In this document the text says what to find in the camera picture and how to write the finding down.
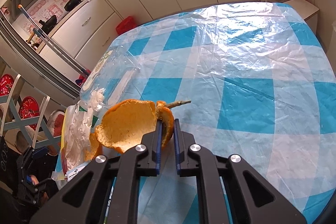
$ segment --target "plastic tablecloth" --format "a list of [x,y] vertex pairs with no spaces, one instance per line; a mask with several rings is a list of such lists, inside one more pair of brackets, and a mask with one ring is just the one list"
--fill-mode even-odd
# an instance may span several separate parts
[[[137,27],[113,41],[139,62],[120,100],[191,99],[181,129],[214,154],[241,155],[312,223],[336,187],[336,79],[305,21],[286,4],[216,5]],[[174,146],[142,178],[138,223],[198,223],[196,180]]]

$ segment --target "red object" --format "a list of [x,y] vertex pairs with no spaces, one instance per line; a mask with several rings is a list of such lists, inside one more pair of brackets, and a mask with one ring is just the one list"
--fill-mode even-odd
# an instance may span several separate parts
[[84,78],[83,75],[80,75],[79,78],[75,82],[76,82],[77,85],[82,86],[83,83],[85,83],[85,81],[86,81],[86,78]]
[[[32,118],[40,115],[40,108],[33,97],[27,96],[22,100],[18,113],[21,119]],[[32,124],[30,127],[36,130],[37,124]]]
[[13,87],[14,79],[11,75],[5,74],[0,79],[0,96],[8,95]]
[[137,27],[132,16],[126,17],[120,24],[115,28],[118,35],[128,32]]

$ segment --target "silver screw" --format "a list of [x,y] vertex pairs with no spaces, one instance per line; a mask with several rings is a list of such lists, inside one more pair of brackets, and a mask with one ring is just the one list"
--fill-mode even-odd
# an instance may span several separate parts
[[144,144],[138,144],[136,147],[135,147],[136,151],[138,152],[142,152],[142,151],[145,151],[146,150],[146,146]]
[[230,157],[230,160],[231,160],[232,162],[240,162],[240,161],[241,161],[241,157],[240,157],[239,155],[232,155],[232,156]]
[[96,157],[96,162],[99,164],[104,162],[105,160],[106,160],[106,157],[104,155],[99,155]]
[[201,149],[201,146],[200,145],[198,145],[198,144],[192,144],[191,146],[190,146],[190,150],[191,151],[194,151],[194,152],[197,152],[197,151],[200,151],[200,149]]

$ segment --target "drawer handle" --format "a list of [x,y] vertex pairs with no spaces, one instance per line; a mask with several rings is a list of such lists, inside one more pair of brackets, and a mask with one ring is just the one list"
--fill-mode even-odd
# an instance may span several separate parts
[[91,19],[91,17],[89,17],[87,20],[85,20],[85,22],[82,24],[82,27],[84,27],[89,22],[90,19]]
[[105,43],[102,45],[102,47],[104,47],[106,45],[107,42],[110,41],[110,37],[105,41]]

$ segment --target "tablecloth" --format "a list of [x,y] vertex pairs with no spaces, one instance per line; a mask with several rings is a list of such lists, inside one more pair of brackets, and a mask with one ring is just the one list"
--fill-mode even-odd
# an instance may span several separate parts
[[[312,223],[336,187],[336,79],[295,10],[216,5],[116,38],[139,62],[120,100],[191,99],[181,129],[214,154],[241,155]],[[142,178],[138,223],[198,223],[195,178],[176,174],[171,141],[158,177]]]

